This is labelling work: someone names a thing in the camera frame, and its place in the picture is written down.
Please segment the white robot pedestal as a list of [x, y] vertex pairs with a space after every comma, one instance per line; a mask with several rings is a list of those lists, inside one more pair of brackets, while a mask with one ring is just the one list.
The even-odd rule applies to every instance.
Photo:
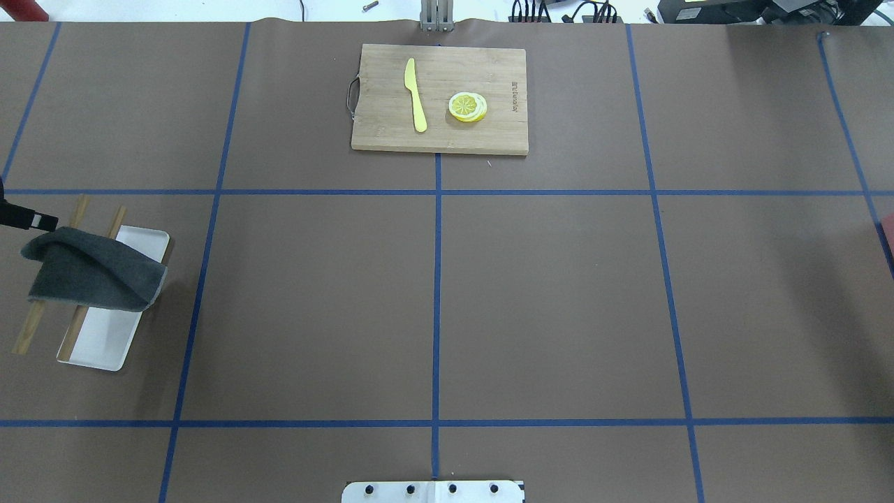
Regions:
[[525, 502], [524, 483], [512, 480], [355, 481], [342, 502]]

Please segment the yellow lemon slice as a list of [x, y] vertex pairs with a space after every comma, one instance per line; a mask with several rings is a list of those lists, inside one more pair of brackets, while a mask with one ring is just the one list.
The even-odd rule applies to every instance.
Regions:
[[450, 98], [448, 111], [451, 117], [461, 123], [475, 123], [488, 113], [488, 102], [481, 94], [458, 92]]

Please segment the yellow plastic knife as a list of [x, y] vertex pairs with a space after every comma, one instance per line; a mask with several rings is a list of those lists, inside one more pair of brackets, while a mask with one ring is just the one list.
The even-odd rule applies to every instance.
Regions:
[[406, 61], [403, 82], [406, 90], [408, 90], [409, 94], [411, 95], [414, 130], [416, 131], [416, 133], [425, 133], [427, 131], [428, 124], [418, 90], [418, 81], [416, 80], [415, 58], [411, 57], [409, 58], [409, 60]]

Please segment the red bottle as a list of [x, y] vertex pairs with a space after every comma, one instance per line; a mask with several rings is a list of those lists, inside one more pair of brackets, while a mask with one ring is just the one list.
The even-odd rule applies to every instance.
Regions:
[[35, 0], [0, 0], [1, 9], [14, 22], [48, 22], [49, 14]]

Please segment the black monitor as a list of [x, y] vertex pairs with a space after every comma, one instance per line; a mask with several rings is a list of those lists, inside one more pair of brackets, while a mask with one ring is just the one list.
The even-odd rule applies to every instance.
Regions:
[[858, 26], [884, 1], [659, 1], [666, 24]]

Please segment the wooden rack stick far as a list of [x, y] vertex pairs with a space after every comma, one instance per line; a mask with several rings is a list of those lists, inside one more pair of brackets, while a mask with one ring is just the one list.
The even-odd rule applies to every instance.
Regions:
[[31, 347], [32, 339], [38, 331], [41, 319], [49, 302], [74, 303], [73, 278], [65, 268], [73, 260], [73, 252], [65, 249], [63, 242], [52, 242], [41, 245], [44, 259], [34, 284], [29, 291], [29, 312], [20, 333], [14, 342], [12, 352], [24, 356]]

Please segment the aluminium frame post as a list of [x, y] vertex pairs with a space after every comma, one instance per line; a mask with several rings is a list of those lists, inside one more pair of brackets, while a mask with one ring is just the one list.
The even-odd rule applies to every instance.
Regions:
[[453, 0], [422, 0], [420, 29], [424, 32], [450, 32], [455, 29]]

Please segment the bamboo cutting board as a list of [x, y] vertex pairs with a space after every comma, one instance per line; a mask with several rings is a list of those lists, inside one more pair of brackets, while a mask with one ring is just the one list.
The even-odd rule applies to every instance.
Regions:
[[[427, 117], [425, 133], [414, 130], [411, 95], [403, 82], [411, 57]], [[358, 83], [352, 149], [502, 156], [529, 152], [524, 49], [367, 43], [360, 53]], [[458, 92], [483, 95], [488, 113], [481, 121], [461, 123], [451, 117], [449, 100]]]

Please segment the dark grey cloth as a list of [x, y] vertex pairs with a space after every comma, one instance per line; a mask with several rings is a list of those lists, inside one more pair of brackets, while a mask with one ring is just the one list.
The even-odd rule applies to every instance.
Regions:
[[[41, 245], [52, 242], [63, 242], [65, 249], [73, 252], [74, 262], [65, 271], [73, 278], [71, 293], [74, 303], [67, 305], [87, 303], [90, 293], [98, 293], [96, 304], [92, 307], [143, 312], [156, 302], [166, 280], [168, 268], [160, 261], [122, 242], [106, 241], [103, 236], [73, 227], [60, 227], [39, 235], [23, 246], [20, 255], [26, 260], [41, 262], [42, 266], [45, 259]], [[98, 271], [98, 275], [108, 273], [108, 290], [87, 286], [92, 271]]]

